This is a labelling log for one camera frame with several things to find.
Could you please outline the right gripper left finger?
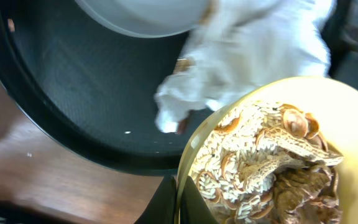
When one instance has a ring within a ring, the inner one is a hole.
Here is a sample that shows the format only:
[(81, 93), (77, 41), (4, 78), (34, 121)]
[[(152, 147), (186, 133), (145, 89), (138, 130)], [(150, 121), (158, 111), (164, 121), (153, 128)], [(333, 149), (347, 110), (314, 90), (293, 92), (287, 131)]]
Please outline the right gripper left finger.
[(165, 176), (135, 224), (173, 224), (177, 199), (174, 176)]

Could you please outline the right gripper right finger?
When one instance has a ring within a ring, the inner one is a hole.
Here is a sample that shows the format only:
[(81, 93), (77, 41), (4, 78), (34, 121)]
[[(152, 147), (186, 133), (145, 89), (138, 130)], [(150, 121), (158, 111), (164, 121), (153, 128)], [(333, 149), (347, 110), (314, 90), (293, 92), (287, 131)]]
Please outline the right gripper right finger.
[(219, 224), (191, 177), (187, 177), (181, 197), (180, 224)]

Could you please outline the rice and peanut shell scraps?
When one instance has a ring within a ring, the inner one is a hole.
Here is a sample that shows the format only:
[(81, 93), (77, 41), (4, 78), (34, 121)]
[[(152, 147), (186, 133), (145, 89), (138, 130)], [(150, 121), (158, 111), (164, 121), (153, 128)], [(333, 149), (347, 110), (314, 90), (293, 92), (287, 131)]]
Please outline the rice and peanut shell scraps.
[(311, 113), (251, 101), (216, 124), (189, 176), (219, 223), (339, 223), (343, 160)]

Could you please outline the yellow plastic bowl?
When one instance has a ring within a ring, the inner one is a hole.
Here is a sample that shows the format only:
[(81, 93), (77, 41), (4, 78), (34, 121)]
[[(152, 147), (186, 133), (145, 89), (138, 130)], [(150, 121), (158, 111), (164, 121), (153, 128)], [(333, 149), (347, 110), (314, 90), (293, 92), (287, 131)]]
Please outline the yellow plastic bowl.
[(339, 171), (342, 223), (358, 223), (358, 91), (345, 83), (321, 77), (293, 77), (255, 90), (207, 117), (185, 146), (178, 167), (175, 223), (180, 221), (181, 198), (197, 152), (218, 122), (241, 103), (287, 103), (313, 113), (329, 145), (344, 154)]

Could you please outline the white napkin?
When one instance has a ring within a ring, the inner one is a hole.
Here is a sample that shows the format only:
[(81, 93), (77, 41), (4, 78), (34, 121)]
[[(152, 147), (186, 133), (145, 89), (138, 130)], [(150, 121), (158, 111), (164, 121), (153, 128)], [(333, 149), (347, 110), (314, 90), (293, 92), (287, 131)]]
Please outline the white napkin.
[[(334, 0), (216, 2), (217, 10), (201, 31), (201, 44), (187, 54), (185, 44), (178, 57), (195, 61), (184, 74), (194, 76), (191, 87), (201, 100), (197, 110), (219, 110), (284, 78), (328, 74), (331, 54), (321, 31), (335, 9)], [(188, 106), (175, 96), (180, 83), (178, 73), (172, 73), (155, 93), (155, 125), (163, 133), (175, 132), (181, 107)]]

